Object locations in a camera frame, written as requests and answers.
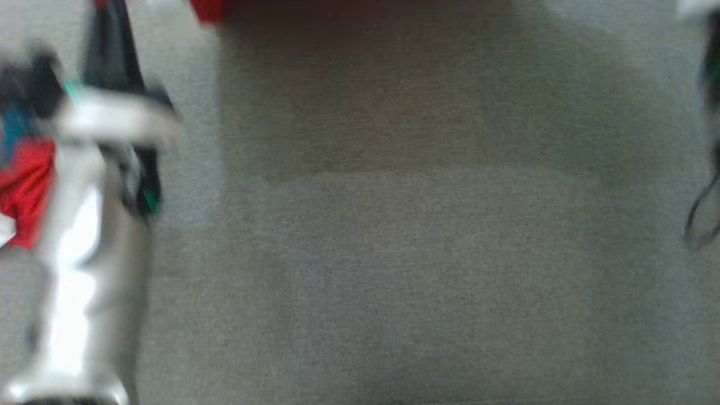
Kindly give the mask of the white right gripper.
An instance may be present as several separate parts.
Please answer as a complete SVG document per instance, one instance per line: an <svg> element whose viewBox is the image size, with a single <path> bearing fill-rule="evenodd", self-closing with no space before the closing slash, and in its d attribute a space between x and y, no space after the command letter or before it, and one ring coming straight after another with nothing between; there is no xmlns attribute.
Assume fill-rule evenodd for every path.
<svg viewBox="0 0 720 405"><path fill-rule="evenodd" d="M677 0L677 14L681 20L704 26L700 82L707 108L720 109L720 0Z"/></svg>

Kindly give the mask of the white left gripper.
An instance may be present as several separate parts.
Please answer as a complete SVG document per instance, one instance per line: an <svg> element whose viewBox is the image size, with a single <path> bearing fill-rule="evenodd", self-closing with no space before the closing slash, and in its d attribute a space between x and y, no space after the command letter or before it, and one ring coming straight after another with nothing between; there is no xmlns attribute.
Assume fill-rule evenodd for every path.
<svg viewBox="0 0 720 405"><path fill-rule="evenodd" d="M146 85L126 1L89 3L83 84L99 89L71 92L51 125L58 141L97 146L119 172L123 204L152 218L163 203L159 153L177 143L182 123L167 98L139 94Z"/></svg>

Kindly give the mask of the grey sofa seat cushion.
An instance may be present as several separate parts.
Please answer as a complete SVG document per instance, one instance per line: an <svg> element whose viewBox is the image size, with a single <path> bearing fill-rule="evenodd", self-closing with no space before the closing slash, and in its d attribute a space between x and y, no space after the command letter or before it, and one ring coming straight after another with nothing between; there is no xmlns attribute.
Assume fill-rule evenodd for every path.
<svg viewBox="0 0 720 405"><path fill-rule="evenodd" d="M182 117L141 405L720 405L677 0L129 0Z"/></svg>

